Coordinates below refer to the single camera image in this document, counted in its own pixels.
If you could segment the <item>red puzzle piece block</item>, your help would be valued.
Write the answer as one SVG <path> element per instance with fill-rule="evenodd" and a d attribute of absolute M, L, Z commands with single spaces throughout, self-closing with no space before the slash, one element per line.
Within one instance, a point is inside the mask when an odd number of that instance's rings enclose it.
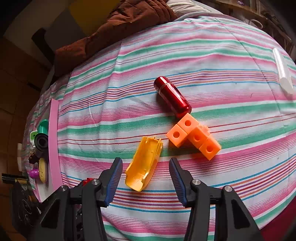
<path fill-rule="evenodd" d="M 89 182 L 91 182 L 93 180 L 93 178 L 87 178 L 85 180 L 82 181 L 82 186 L 85 186 L 86 184 L 88 184 Z"/>

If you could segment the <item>yellow orange plastic car shell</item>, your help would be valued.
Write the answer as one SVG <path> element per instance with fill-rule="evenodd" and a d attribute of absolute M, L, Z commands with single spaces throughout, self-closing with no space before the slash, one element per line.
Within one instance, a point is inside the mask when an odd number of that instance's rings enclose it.
<path fill-rule="evenodd" d="M 133 159 L 125 171 L 125 184 L 141 192 L 149 184 L 158 163 L 163 142 L 156 137 L 142 137 Z"/>

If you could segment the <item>orange linked cubes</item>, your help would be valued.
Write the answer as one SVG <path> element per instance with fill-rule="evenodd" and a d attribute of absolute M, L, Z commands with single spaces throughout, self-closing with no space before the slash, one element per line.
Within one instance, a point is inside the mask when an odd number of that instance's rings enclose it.
<path fill-rule="evenodd" d="M 166 137 L 178 148 L 188 140 L 209 161 L 222 149 L 210 134 L 209 128 L 198 122 L 191 114 L 183 116 L 167 133 Z"/>

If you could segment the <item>magenta perforated dome toy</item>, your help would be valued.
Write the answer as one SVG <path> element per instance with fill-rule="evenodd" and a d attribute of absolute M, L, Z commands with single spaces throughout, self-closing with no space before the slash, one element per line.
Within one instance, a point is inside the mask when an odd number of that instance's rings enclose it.
<path fill-rule="evenodd" d="M 32 179 L 39 179 L 40 176 L 39 176 L 39 169 L 38 168 L 33 168 L 30 172 L 29 172 L 29 176 L 32 178 Z"/>

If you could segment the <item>red metallic cylinder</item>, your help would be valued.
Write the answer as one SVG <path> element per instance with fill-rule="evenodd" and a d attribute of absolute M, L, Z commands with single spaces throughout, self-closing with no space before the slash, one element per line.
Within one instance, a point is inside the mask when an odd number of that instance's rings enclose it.
<path fill-rule="evenodd" d="M 154 88 L 176 118 L 181 119 L 187 113 L 191 113 L 191 105 L 168 78 L 165 76 L 157 77 L 154 81 Z"/>

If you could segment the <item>grey jar with black lid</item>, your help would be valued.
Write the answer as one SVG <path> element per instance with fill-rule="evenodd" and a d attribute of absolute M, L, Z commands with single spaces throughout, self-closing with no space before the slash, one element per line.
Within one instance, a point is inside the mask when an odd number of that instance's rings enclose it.
<path fill-rule="evenodd" d="M 38 133 L 34 139 L 35 154 L 38 158 L 48 154 L 48 136 L 44 133 Z"/>

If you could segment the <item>green plastic flanged spool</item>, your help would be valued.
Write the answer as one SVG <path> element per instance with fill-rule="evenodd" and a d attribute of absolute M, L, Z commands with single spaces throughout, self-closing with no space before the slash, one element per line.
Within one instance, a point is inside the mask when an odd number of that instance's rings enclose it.
<path fill-rule="evenodd" d="M 48 135 L 49 120 L 48 119 L 41 120 L 39 125 L 38 125 L 37 131 L 38 131 L 38 133 L 43 133 L 45 135 Z"/>

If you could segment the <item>brown massager with pegs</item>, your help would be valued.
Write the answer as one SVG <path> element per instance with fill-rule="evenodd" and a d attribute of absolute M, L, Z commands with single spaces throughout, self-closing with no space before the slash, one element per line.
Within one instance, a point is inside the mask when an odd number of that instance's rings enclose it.
<path fill-rule="evenodd" d="M 30 164 L 38 163 L 41 156 L 42 152 L 40 152 L 36 147 L 34 147 L 30 150 L 28 161 Z"/>

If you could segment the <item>white green plug-in device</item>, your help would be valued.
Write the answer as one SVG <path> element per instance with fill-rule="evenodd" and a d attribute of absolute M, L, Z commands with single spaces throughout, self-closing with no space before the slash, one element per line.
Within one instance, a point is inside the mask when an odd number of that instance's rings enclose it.
<path fill-rule="evenodd" d="M 35 140 L 35 136 L 38 134 L 38 131 L 32 131 L 30 132 L 30 141 L 34 141 Z"/>

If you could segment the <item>glass bottle gold cap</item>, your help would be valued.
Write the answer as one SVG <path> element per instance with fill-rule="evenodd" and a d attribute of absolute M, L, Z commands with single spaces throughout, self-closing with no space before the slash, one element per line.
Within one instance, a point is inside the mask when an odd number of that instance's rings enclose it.
<path fill-rule="evenodd" d="M 21 185 L 26 185 L 28 183 L 28 178 L 25 176 L 18 176 L 18 175 L 11 175 L 2 173 L 1 179 L 4 184 L 14 184 L 16 182 L 20 183 Z"/>

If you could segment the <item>red skirt clothing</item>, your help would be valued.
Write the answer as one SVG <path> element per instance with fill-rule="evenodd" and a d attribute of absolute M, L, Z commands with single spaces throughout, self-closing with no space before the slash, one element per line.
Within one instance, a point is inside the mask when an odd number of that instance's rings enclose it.
<path fill-rule="evenodd" d="M 281 213 L 261 229 L 264 240 L 282 240 L 295 221 L 295 216 Z"/>

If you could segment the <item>rust brown quilted blanket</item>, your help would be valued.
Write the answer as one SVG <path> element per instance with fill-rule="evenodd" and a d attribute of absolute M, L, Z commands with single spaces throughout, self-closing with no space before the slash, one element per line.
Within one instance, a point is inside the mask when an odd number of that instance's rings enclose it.
<path fill-rule="evenodd" d="M 176 18 L 166 1 L 123 1 L 95 33 L 55 51 L 55 75 L 65 75 L 98 51 Z"/>

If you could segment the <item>grey yellow blue headboard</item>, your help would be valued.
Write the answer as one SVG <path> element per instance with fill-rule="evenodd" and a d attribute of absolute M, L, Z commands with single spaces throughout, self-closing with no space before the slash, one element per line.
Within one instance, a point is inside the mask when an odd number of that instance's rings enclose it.
<path fill-rule="evenodd" d="M 42 62 L 45 54 L 32 36 L 40 28 L 52 50 L 93 34 L 120 1 L 31 1 L 12 21 L 4 37 Z"/>

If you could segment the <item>white pillow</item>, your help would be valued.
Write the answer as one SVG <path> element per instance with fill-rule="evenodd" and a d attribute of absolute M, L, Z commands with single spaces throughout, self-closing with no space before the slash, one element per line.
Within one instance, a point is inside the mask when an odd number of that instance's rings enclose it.
<path fill-rule="evenodd" d="M 195 12 L 221 13 L 220 11 L 198 1 L 169 0 L 166 4 L 173 10 L 176 17 Z"/>

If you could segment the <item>wooden side desk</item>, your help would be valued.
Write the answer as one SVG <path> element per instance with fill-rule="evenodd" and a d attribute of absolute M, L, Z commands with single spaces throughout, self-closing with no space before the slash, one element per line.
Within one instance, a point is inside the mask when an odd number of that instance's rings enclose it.
<path fill-rule="evenodd" d="M 295 47 L 295 37 L 288 32 L 275 14 L 262 1 L 213 1 L 222 13 L 263 30 L 283 48 Z"/>

